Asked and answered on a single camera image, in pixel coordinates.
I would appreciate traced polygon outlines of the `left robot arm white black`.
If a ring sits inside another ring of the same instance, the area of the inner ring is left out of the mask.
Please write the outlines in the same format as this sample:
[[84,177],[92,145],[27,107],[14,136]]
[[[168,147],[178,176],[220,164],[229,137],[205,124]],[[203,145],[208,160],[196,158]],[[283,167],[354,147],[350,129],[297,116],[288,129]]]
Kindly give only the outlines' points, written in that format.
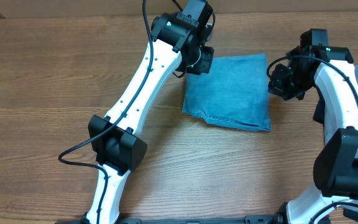
[[117,222],[127,177],[147,151],[140,134],[160,90],[174,72],[201,75],[211,68],[214,50],[205,43],[214,27],[208,21],[213,19],[207,1],[190,0],[179,12],[164,13],[146,25],[149,43],[132,80],[106,115],[94,115],[88,124],[99,175],[82,223]]

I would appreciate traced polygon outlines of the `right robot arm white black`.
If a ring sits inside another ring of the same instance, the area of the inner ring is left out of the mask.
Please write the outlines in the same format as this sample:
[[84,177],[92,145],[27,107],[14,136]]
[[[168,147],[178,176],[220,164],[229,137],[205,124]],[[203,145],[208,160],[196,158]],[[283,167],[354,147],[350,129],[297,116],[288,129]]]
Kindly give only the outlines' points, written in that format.
[[342,207],[358,222],[358,83],[348,48],[332,47],[324,29],[311,29],[299,46],[267,68],[268,92],[284,100],[302,100],[315,88],[319,101],[313,118],[324,126],[324,148],[313,165],[313,183],[284,203],[273,223],[329,223]]

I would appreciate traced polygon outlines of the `light blue denim jeans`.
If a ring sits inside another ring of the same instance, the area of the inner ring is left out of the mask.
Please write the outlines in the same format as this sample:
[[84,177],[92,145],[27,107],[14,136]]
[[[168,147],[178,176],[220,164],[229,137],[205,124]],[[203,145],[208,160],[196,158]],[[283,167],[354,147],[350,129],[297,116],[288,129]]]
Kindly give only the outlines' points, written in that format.
[[188,75],[182,112],[206,123],[271,131],[265,54],[216,57],[209,73]]

